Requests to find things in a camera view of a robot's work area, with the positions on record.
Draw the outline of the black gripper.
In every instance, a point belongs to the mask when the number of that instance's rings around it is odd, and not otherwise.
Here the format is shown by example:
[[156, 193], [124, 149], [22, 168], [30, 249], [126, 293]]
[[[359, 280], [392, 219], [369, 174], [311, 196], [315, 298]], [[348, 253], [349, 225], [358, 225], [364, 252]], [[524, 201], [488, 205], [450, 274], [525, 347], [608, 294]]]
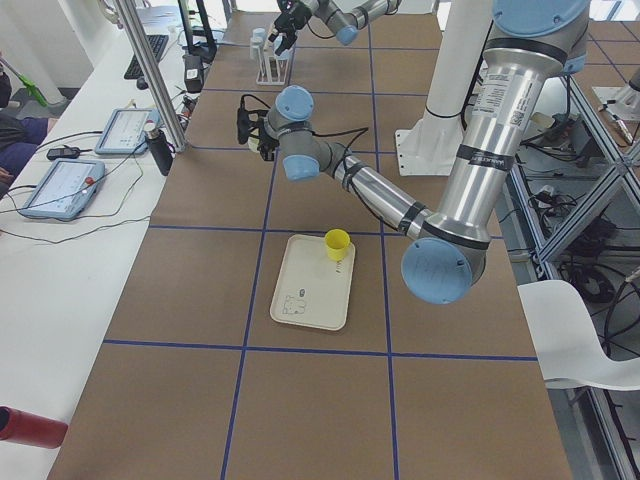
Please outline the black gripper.
[[279, 147], [277, 136], [270, 133], [270, 126], [265, 115], [255, 121], [257, 138], [260, 140], [259, 154], [264, 161], [274, 161], [276, 149]]
[[[311, 17], [319, 9], [318, 0], [283, 0], [279, 2], [282, 13], [296, 28], [304, 28]], [[276, 19], [271, 28], [268, 40], [274, 46], [283, 44], [292, 47], [297, 41], [297, 34], [290, 33], [290, 22], [287, 19]]]

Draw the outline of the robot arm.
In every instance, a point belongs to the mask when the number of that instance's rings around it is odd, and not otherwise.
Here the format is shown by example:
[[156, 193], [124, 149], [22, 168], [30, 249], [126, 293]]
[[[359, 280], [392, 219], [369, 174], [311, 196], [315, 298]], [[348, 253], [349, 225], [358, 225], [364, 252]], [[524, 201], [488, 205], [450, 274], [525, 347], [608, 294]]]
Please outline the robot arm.
[[312, 17], [316, 17], [342, 45], [349, 45], [360, 30], [382, 16], [395, 14], [400, 5], [401, 2], [395, 0], [365, 1], [345, 12], [329, 0], [278, 1], [280, 15], [273, 22], [268, 41], [274, 43], [282, 37], [275, 50], [280, 55], [295, 44], [297, 32], [304, 29]]
[[430, 209], [314, 132], [311, 94], [296, 85], [274, 104], [237, 114], [238, 140], [264, 160], [282, 155], [291, 181], [328, 174], [379, 220], [412, 241], [401, 264], [408, 289], [432, 304], [461, 299], [484, 272], [487, 225], [544, 83], [586, 57], [585, 1], [455, 1], [423, 117], [401, 131], [411, 174], [447, 179]]

